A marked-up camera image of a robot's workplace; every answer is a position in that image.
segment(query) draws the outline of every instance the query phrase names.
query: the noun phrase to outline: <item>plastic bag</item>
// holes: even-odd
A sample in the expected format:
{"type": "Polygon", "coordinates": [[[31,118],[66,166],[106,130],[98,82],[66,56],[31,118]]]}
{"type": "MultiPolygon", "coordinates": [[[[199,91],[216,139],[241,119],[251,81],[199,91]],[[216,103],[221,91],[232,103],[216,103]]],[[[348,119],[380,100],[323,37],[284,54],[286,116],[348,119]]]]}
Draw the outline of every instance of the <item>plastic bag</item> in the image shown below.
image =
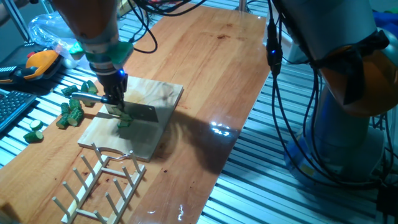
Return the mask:
{"type": "MultiPolygon", "coordinates": [[[[29,33],[34,42],[51,48],[62,57],[73,61],[69,49],[76,39],[58,11],[32,19],[29,23],[29,33]]],[[[90,69],[86,57],[77,62],[83,68],[90,69]]]]}

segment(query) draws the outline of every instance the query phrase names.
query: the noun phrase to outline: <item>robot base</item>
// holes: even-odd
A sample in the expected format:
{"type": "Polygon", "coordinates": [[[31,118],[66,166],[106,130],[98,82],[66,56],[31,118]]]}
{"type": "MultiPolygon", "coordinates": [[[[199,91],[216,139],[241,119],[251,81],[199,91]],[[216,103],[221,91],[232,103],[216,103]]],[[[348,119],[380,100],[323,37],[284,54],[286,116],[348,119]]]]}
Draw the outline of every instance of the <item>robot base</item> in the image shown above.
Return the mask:
{"type": "MultiPolygon", "coordinates": [[[[306,123],[306,136],[300,130],[296,139],[307,157],[327,174],[317,163],[317,154],[313,149],[312,131],[318,154],[329,171],[334,172],[342,182],[370,182],[377,177],[375,171],[380,168],[384,152],[384,132],[369,128],[369,118],[357,118],[345,113],[337,104],[328,88],[324,88],[317,114],[306,123]]],[[[293,140],[287,150],[293,161],[285,153],[284,159],[292,175],[307,187],[331,190],[331,187],[316,184],[295,168],[297,165],[304,173],[323,183],[336,185],[327,179],[307,161],[293,140]]]]}
{"type": "MultiPolygon", "coordinates": [[[[320,165],[317,163],[317,160],[314,159],[316,156],[313,153],[313,147],[312,147],[312,142],[311,142],[311,132],[310,129],[307,129],[306,132],[306,137],[303,136],[302,134],[302,129],[297,133],[297,140],[298,143],[300,144],[301,148],[303,151],[306,153],[307,157],[313,162],[313,164],[323,173],[326,174],[325,170],[323,170],[320,165]]],[[[329,168],[330,171],[334,172],[335,174],[339,175],[340,177],[343,176],[344,173],[351,173],[351,175],[356,175],[356,178],[358,178],[361,175],[366,175],[368,178],[364,179],[363,182],[369,181],[369,178],[371,177],[371,174],[369,172],[364,172],[365,170],[371,170],[371,172],[374,170],[374,168],[379,165],[379,161],[381,159],[381,155],[374,155],[375,152],[381,151],[382,146],[384,144],[384,135],[381,131],[376,130],[376,129],[369,129],[368,132],[368,138],[366,138],[364,144],[358,149],[361,153],[358,154],[356,157],[353,157],[353,161],[350,165],[348,166],[334,166],[333,164],[325,163],[325,165],[329,168]]],[[[316,190],[320,191],[327,191],[331,192],[336,190],[337,188],[333,187],[328,187],[322,184],[317,184],[314,181],[310,180],[307,176],[303,175],[300,171],[298,171],[295,166],[293,165],[293,162],[297,164],[297,167],[299,167],[304,173],[312,177],[313,179],[327,183],[330,185],[335,185],[338,186],[338,184],[332,182],[331,180],[327,179],[326,177],[322,176],[318,171],[316,171],[312,165],[307,161],[307,159],[303,156],[303,154],[300,152],[299,148],[295,145],[294,141],[291,140],[287,144],[287,150],[289,151],[290,155],[292,156],[293,161],[289,159],[287,154],[284,154],[284,159],[286,166],[290,173],[304,186],[310,187],[316,190]]],[[[344,178],[342,181],[346,182],[352,182],[353,180],[349,180],[348,178],[344,178]]]]}

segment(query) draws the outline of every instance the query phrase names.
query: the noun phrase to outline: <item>cucumber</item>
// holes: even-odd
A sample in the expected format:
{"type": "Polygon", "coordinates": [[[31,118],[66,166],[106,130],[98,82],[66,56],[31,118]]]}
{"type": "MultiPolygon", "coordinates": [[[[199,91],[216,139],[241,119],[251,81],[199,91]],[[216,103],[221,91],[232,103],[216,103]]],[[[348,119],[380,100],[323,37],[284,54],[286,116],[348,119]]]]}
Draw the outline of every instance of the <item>cucumber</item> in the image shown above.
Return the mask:
{"type": "Polygon", "coordinates": [[[83,120],[85,112],[81,108],[75,108],[72,113],[68,116],[68,123],[73,127],[79,125],[80,121],[83,120]]]}
{"type": "Polygon", "coordinates": [[[38,131],[43,128],[43,122],[39,120],[34,120],[30,123],[30,128],[33,131],[38,131]]]}
{"type": "MultiPolygon", "coordinates": [[[[87,85],[87,82],[83,82],[83,84],[81,85],[81,89],[80,89],[80,91],[82,91],[83,93],[88,93],[88,85],[87,85]]],[[[82,100],[81,101],[85,106],[94,106],[95,105],[95,103],[93,103],[93,102],[89,102],[89,101],[85,101],[85,100],[82,100]]]]}
{"type": "Polygon", "coordinates": [[[120,120],[126,121],[126,122],[131,122],[132,118],[130,117],[130,115],[122,112],[122,114],[120,115],[120,120]]]}
{"type": "Polygon", "coordinates": [[[70,99],[69,100],[69,107],[70,107],[71,111],[73,111],[75,108],[81,109],[80,101],[78,101],[76,99],[70,99]]]}
{"type": "Polygon", "coordinates": [[[120,123],[118,124],[118,128],[126,128],[126,127],[130,127],[130,122],[121,120],[120,123]]]}
{"type": "Polygon", "coordinates": [[[62,103],[61,104],[61,114],[70,114],[70,108],[68,103],[62,103]]]}
{"type": "Polygon", "coordinates": [[[91,91],[95,92],[95,93],[98,92],[97,87],[94,85],[94,83],[91,80],[87,81],[87,85],[88,85],[88,92],[91,92],[91,91]]]}
{"type": "Polygon", "coordinates": [[[81,84],[81,89],[80,91],[82,91],[83,93],[88,93],[88,85],[87,82],[83,82],[83,84],[81,84]]]}
{"type": "Polygon", "coordinates": [[[112,109],[113,109],[113,114],[115,115],[120,116],[123,114],[123,112],[117,106],[113,106],[112,109]]]}
{"type": "Polygon", "coordinates": [[[55,123],[55,125],[57,125],[57,127],[60,129],[67,128],[69,126],[68,117],[69,117],[69,114],[62,115],[60,120],[57,121],[57,123],[55,123]]]}
{"type": "Polygon", "coordinates": [[[79,91],[76,85],[68,86],[61,90],[65,96],[70,96],[72,93],[79,91]]]}
{"type": "Polygon", "coordinates": [[[28,143],[38,142],[43,139],[43,134],[40,131],[32,131],[25,134],[24,139],[28,143]]]}

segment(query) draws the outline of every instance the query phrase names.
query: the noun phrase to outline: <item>keyboard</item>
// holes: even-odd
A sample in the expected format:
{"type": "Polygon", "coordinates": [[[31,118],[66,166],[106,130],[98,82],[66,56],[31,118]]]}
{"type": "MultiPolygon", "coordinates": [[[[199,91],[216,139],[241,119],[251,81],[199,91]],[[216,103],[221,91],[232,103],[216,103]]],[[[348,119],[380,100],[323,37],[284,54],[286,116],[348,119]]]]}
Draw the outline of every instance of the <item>keyboard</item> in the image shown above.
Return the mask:
{"type": "Polygon", "coordinates": [[[35,99],[36,95],[19,91],[11,91],[6,95],[0,93],[0,132],[21,115],[35,99]]]}

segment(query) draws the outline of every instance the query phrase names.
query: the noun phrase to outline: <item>robotic arm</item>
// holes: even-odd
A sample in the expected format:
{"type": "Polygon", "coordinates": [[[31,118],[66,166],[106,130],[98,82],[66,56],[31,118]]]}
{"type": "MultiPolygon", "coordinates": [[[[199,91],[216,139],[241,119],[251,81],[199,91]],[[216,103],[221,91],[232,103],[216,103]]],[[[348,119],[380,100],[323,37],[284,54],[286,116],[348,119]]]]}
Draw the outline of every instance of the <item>robotic arm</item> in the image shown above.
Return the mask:
{"type": "MultiPolygon", "coordinates": [[[[318,107],[320,112],[314,112],[311,124],[307,125],[311,127],[307,137],[296,139],[291,134],[294,142],[287,147],[281,141],[289,155],[285,157],[286,164],[296,178],[310,186],[315,180],[332,182],[328,184],[332,186],[342,185],[337,180],[368,181],[384,152],[384,134],[368,131],[369,117],[385,113],[398,104],[398,40],[389,32],[377,29],[369,1],[272,2],[279,12],[280,25],[285,24],[308,57],[316,71],[314,74],[319,71],[327,85],[318,107]],[[307,154],[316,154],[313,158],[319,165],[309,164],[313,159],[307,154]],[[303,164],[317,170],[312,182],[304,179],[308,175],[300,170],[303,164]]],[[[116,0],[53,0],[53,3],[78,41],[71,50],[72,56],[79,58],[86,54],[91,69],[104,86],[104,97],[123,108],[127,87],[123,65],[133,47],[118,40],[116,0]]],[[[273,19],[268,26],[267,52],[276,81],[282,50],[273,19]]]]}
{"type": "Polygon", "coordinates": [[[398,40],[377,30],[369,1],[273,3],[289,34],[347,113],[375,116],[398,104],[398,40]]]}
{"type": "Polygon", "coordinates": [[[86,55],[104,86],[107,103],[123,109],[128,78],[123,65],[133,46],[119,41],[117,0],[53,0],[53,4],[78,41],[70,50],[72,57],[77,60],[86,55]]]}

